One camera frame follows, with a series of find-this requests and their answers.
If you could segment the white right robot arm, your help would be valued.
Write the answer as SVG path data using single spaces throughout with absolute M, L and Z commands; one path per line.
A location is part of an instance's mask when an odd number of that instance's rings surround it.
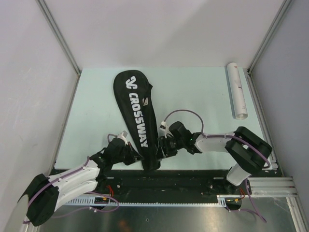
M 248 177 L 271 167 L 268 158 L 272 147 L 246 127 L 224 134 L 204 134 L 192 133 L 179 121 L 171 125 L 162 121 L 160 130 L 160 159 L 176 156 L 179 150 L 185 149 L 192 155 L 224 152 L 235 160 L 236 164 L 222 179 L 208 183 L 208 188 L 217 193 L 234 194 Z

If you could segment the black Crossway racket bag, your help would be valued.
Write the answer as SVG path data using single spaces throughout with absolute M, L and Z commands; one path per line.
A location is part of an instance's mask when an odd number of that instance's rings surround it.
M 137 151 L 143 157 L 145 171 L 161 166 L 157 158 L 160 151 L 152 88 L 144 73 L 138 70 L 120 72 L 113 82 L 115 100 Z

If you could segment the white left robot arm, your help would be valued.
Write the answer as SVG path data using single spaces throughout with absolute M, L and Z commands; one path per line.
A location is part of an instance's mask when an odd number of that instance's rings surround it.
M 24 224 L 40 226 L 67 202 L 85 193 L 102 193 L 107 176 L 115 164 L 131 165 L 143 160 L 130 142 L 114 138 L 108 146 L 87 158 L 86 162 L 65 172 L 33 178 L 24 194 L 28 196 L 28 210 Z

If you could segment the white shuttlecock tube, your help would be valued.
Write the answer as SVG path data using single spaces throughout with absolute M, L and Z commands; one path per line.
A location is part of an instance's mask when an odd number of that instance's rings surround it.
M 237 63 L 231 62 L 227 66 L 235 119 L 244 120 L 248 117 L 242 83 Z

